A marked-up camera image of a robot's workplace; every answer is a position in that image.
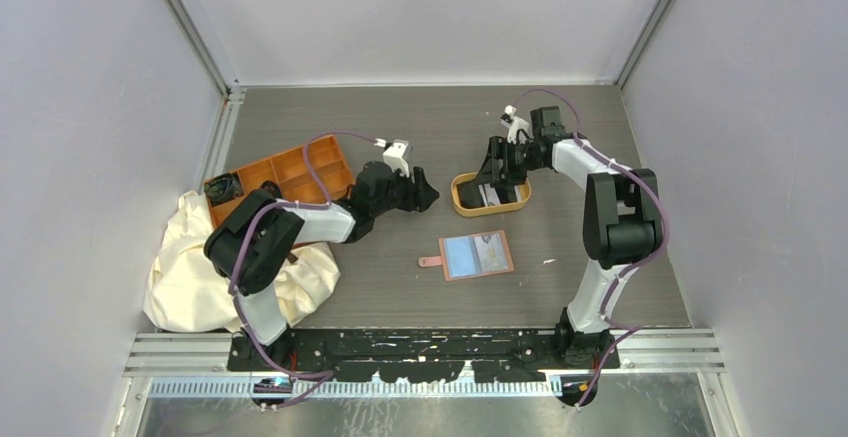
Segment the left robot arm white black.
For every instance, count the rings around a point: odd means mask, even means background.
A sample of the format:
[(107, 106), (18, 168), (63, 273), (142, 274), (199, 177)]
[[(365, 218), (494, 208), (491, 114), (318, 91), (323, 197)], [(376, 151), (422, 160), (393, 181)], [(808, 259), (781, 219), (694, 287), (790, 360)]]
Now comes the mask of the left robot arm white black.
[(423, 213), (440, 197), (421, 167), (409, 176), (383, 162), (367, 163), (339, 199), (310, 204), (276, 199), (254, 190), (207, 238), (203, 252), (229, 280), (236, 313), (254, 341), (252, 355), (269, 370), (292, 354), (283, 335), (290, 319), (279, 307), (273, 284), (292, 249), (316, 242), (354, 243), (391, 210)]

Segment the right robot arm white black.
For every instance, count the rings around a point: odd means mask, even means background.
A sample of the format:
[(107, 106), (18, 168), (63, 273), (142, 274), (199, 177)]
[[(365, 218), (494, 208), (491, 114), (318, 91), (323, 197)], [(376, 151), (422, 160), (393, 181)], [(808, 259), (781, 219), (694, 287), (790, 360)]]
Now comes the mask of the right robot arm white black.
[(567, 131), (556, 106), (534, 109), (523, 119), (508, 105), (501, 119), (507, 134), (490, 138), (479, 171), (457, 188), (459, 202), (478, 209), (516, 199), (515, 189), (528, 173), (543, 168), (583, 190), (582, 242), (588, 263), (552, 342), (558, 360), (577, 368), (609, 351), (611, 310), (624, 285), (666, 242), (656, 175), (621, 165), (581, 133)]

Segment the oval wooden card tray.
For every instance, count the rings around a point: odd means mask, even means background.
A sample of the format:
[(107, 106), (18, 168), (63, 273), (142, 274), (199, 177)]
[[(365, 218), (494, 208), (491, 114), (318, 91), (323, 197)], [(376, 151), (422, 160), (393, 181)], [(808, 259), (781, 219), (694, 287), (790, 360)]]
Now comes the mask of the oval wooden card tray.
[(529, 181), (516, 185), (507, 200), (501, 199), (497, 191), (489, 184), (479, 185), (476, 187), (477, 199), (472, 199), (471, 203), (481, 203), (481, 206), (467, 207), (461, 200), (460, 187), (472, 182), (475, 177), (476, 173), (460, 174), (451, 182), (453, 208), (460, 216), (472, 218), (518, 211), (526, 206), (532, 196), (532, 187)]

